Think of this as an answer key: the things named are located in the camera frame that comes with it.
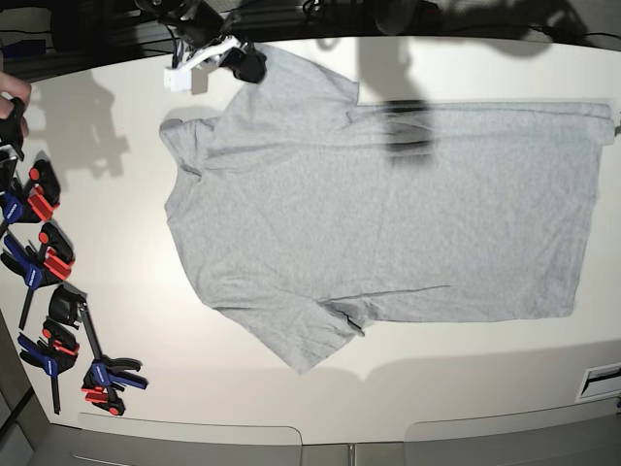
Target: black cable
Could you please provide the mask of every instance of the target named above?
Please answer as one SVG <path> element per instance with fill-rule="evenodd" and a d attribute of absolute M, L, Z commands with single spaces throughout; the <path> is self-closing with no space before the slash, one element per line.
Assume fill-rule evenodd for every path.
<path fill-rule="evenodd" d="M 169 42 L 169 41 L 170 39 L 159 39 L 157 41 L 141 42 L 139 44 L 131 44 L 129 46 L 124 46 L 124 47 L 149 46 L 151 44 L 161 44 L 162 42 Z"/>
<path fill-rule="evenodd" d="M 141 49 L 142 51 L 153 51 L 155 53 L 161 53 L 162 55 L 168 55 L 170 54 L 169 51 L 165 51 L 165 50 L 156 50 L 156 49 Z"/>
<path fill-rule="evenodd" d="M 610 34 L 609 32 L 589 32 L 588 34 L 583 34 L 580 37 L 593 37 L 593 36 L 611 37 L 612 39 L 618 39 L 621 41 L 621 36 L 618 36 L 616 34 Z"/>
<path fill-rule="evenodd" d="M 302 28 L 300 29 L 298 36 L 304 36 L 309 24 L 315 21 L 332 26 L 343 34 L 351 34 L 346 26 L 343 26 L 337 21 L 328 17 L 329 10 L 330 7 L 327 5 L 325 0 L 307 0 L 306 2 L 304 2 L 304 4 L 302 5 L 304 21 L 302 22 Z"/>
<path fill-rule="evenodd" d="M 247 2 L 243 3 L 239 7 L 235 7 L 235 8 L 232 8 L 230 10 L 224 10 L 224 11 L 219 12 L 219 13 L 222 14 L 222 13 L 236 12 L 237 10 L 241 10 L 241 9 L 243 9 L 245 7 L 249 7 L 250 5 L 253 5 L 253 4 L 258 3 L 258 2 L 263 2 L 263 1 L 264 0 L 248 0 Z"/>
<path fill-rule="evenodd" d="M 14 32 L 17 34 L 51 34 L 51 31 L 22 31 L 20 29 L 3 29 L 0 30 L 0 34 L 4 32 Z"/>
<path fill-rule="evenodd" d="M 464 32 L 471 29 L 499 29 L 499 28 L 516 28 L 516 29 L 530 29 L 535 32 L 539 32 L 541 34 L 545 34 L 553 41 L 556 39 L 561 39 L 567 42 L 574 42 L 579 39 L 584 39 L 586 37 L 594 37 L 594 36 L 604 36 L 610 37 L 612 39 L 621 40 L 621 36 L 616 34 L 610 34 L 608 32 L 589 32 L 587 34 L 575 34 L 567 29 L 561 29 L 554 26 L 545 26 L 538 24 L 511 24 L 511 23 L 489 23 L 489 24 L 472 24 L 469 26 L 457 27 L 455 29 L 448 29 L 442 31 L 440 35 L 445 34 L 454 34 L 456 32 Z"/>
<path fill-rule="evenodd" d="M 531 29 L 537 32 L 543 32 L 541 29 L 546 26 L 538 26 L 534 24 L 510 24 L 510 23 L 489 23 L 489 24 L 471 24 L 469 26 L 457 27 L 455 29 L 447 29 L 441 32 L 441 34 L 453 34 L 455 32 L 464 32 L 471 29 L 496 29 L 496 28 L 516 28 L 516 29 Z"/>
<path fill-rule="evenodd" d="M 177 48 L 177 38 L 175 34 L 173 34 L 173 30 L 166 26 L 166 30 L 171 35 L 171 39 L 173 40 L 173 69 L 179 66 L 179 49 Z"/>

